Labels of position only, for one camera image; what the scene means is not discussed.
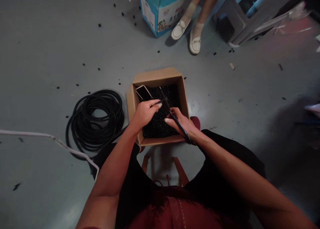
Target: chair leg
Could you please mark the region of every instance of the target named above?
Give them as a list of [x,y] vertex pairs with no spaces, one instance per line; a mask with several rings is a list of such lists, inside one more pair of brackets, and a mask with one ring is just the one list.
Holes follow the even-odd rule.
[[184,187],[188,182],[189,179],[187,177],[187,174],[184,172],[184,169],[178,159],[178,157],[172,157],[173,162],[177,168],[178,174],[179,174],[179,185],[182,184],[182,186]]
[[142,170],[146,174],[147,174],[147,168],[148,168],[148,160],[149,160],[149,157],[147,155],[145,155],[143,158],[142,166],[141,166]]

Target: white shoe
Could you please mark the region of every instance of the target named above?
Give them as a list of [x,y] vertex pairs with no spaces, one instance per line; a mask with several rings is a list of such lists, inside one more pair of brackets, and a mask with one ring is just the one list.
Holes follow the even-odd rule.
[[174,40],[180,39],[188,25],[189,24],[186,25],[182,20],[180,20],[177,23],[176,27],[174,27],[174,29],[173,29],[173,31],[171,33],[172,39],[174,39]]
[[192,54],[197,55],[200,52],[201,38],[196,37],[196,38],[192,39],[192,32],[193,32],[193,28],[190,32],[189,48],[190,48],[190,51]]

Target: black pants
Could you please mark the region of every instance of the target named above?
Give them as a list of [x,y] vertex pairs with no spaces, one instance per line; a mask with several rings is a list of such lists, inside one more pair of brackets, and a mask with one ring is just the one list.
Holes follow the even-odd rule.
[[[218,145],[233,154],[261,176],[265,177],[264,164],[245,146],[209,130],[202,130]],[[116,144],[100,151],[94,162],[102,167]],[[223,213],[237,223],[245,222],[250,217],[250,209],[242,198],[231,188],[217,167],[211,162],[205,152],[203,167],[184,189],[207,208]],[[136,157],[139,147],[135,144],[132,150],[126,178],[121,188],[117,210],[116,228],[123,228],[130,223],[151,201],[157,186],[142,170]]]

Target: black debris on floor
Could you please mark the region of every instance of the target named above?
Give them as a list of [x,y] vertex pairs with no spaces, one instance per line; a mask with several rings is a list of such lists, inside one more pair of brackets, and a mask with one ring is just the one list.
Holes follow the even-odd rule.
[[13,188],[13,191],[15,191],[16,189],[18,189],[18,187],[19,187],[20,184],[21,184],[21,183],[16,184],[16,185],[14,186],[14,188]]

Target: smartphone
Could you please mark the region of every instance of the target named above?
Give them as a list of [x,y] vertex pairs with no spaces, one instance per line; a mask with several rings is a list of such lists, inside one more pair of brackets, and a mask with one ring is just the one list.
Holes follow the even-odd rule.
[[138,94],[138,96],[140,96],[141,99],[145,101],[152,100],[152,96],[145,85],[136,88],[136,93]]

